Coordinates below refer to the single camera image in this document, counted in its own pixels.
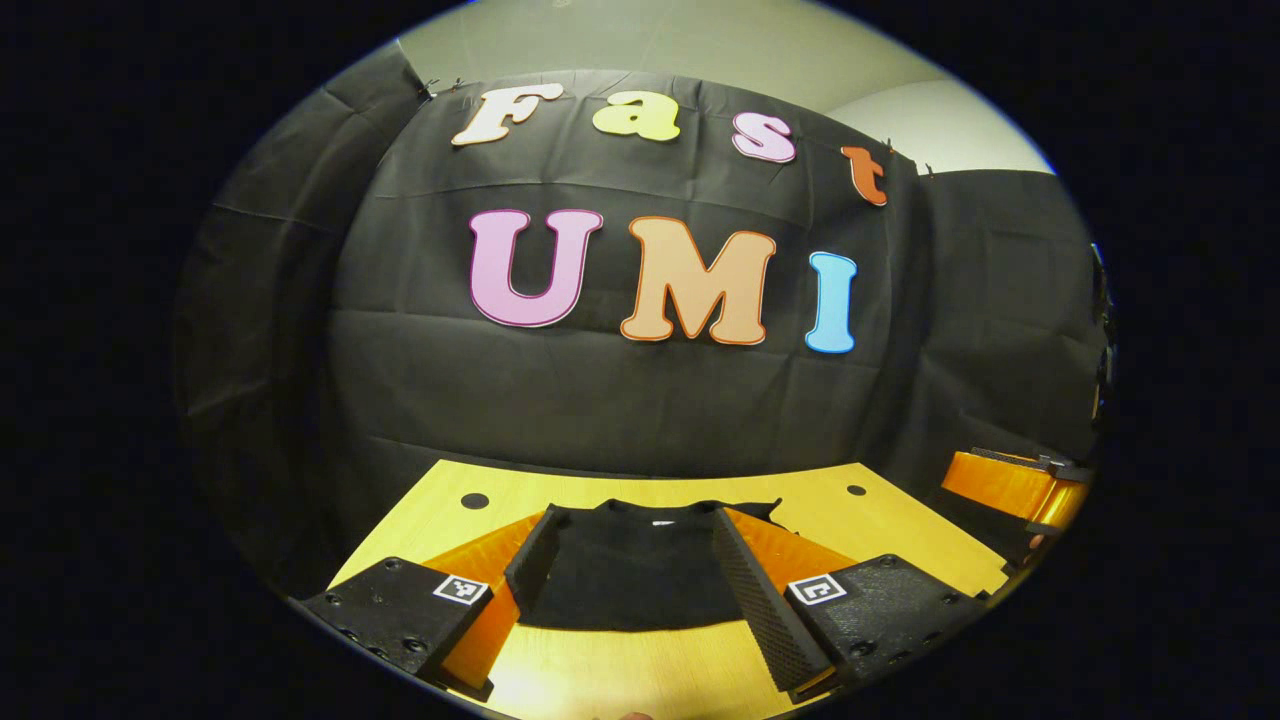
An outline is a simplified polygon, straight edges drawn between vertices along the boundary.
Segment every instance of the yellow table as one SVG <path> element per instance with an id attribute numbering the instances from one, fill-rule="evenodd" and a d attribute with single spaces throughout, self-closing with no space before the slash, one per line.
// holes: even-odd
<path id="1" fill-rule="evenodd" d="M 852 495 L 849 486 L 865 493 Z M 485 495 L 489 505 L 463 507 L 468 493 Z M 858 464 L 749 478 L 628 480 L 442 460 L 383 518 L 330 587 L 387 556 L 425 561 L 548 503 L 595 507 L 617 498 L 678 507 L 778 497 L 776 523 L 858 561 L 892 552 L 970 596 L 995 593 L 1007 580 L 1002 557 Z M 527 720 L 617 720 L 631 711 L 657 720 L 749 720 L 796 707 L 774 689 L 745 620 L 645 633 L 517 624 L 489 676 L 494 691 L 484 706 Z"/>

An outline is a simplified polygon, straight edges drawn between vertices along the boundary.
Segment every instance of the orange object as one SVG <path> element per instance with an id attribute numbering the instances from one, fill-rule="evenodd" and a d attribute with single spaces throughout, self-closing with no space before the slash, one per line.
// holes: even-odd
<path id="1" fill-rule="evenodd" d="M 995 455 L 1009 461 L 956 452 L 942 489 L 1038 525 L 1066 529 L 1084 502 L 1088 486 L 1018 464 L 1034 462 L 1028 457 Z"/>
<path id="2" fill-rule="evenodd" d="M 851 557 L 764 520 L 730 507 L 724 509 L 724 514 L 733 521 L 780 594 L 786 593 L 788 583 L 858 565 Z"/>
<path id="3" fill-rule="evenodd" d="M 541 518 L 543 512 L 536 512 L 422 562 L 440 573 L 488 583 L 493 592 L 493 600 L 442 664 L 447 673 L 472 688 L 484 687 L 503 643 L 520 620 L 520 607 L 507 587 L 504 571 Z"/>

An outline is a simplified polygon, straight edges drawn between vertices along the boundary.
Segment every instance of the blue letter i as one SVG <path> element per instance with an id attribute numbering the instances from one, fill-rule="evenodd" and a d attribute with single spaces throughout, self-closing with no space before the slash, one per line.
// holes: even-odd
<path id="1" fill-rule="evenodd" d="M 849 352 L 854 348 L 854 336 L 849 334 L 849 290 L 858 265 L 832 252 L 814 252 L 809 265 L 818 270 L 818 318 L 804 342 L 818 352 Z"/>

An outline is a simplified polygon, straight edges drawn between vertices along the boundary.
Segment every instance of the pink letter u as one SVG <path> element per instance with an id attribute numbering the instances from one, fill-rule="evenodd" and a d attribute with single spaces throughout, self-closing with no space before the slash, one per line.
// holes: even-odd
<path id="1" fill-rule="evenodd" d="M 520 210 L 490 210 L 471 218 L 471 231 L 476 234 L 471 301 L 495 323 L 539 328 L 558 322 L 577 305 L 586 240 L 604 227 L 604 218 L 590 210 L 557 210 L 547 215 L 547 227 L 556 231 L 556 259 L 552 281 L 541 295 L 521 295 L 511 287 L 516 236 L 527 227 L 529 213 Z"/>

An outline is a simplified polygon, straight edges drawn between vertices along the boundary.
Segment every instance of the black cloth backdrop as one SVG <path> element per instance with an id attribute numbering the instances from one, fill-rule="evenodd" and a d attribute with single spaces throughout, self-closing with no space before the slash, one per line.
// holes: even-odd
<path id="1" fill-rule="evenodd" d="M 564 95 L 506 138 L 451 146 L 483 92 L 545 82 Z M 951 455 L 1083 459 L 1093 443 L 1105 337 L 1089 240 L 1055 177 L 922 177 L 833 119 L 681 77 L 548 72 L 433 101 L 419 90 L 392 44 L 314 92 L 228 181 L 184 270 L 177 396 L 196 471 L 278 592 L 323 589 L 442 457 L 644 478 L 860 461 L 1016 560 L 1020 523 L 938 489 Z M 622 90 L 673 97 L 680 137 L 595 129 Z M 783 118 L 796 159 L 740 155 L 740 111 Z M 887 206 L 858 196 L 845 145 L 884 168 Z M 506 208 L 531 215 L 512 266 L 529 293 L 549 279 L 547 214 L 604 217 L 581 299 L 554 325 L 499 325 L 471 302 L 467 222 Z M 708 263 L 732 232 L 772 237 L 767 340 L 622 337 L 640 215 L 684 220 Z M 804 345 L 818 250 L 859 266 L 849 354 Z"/>

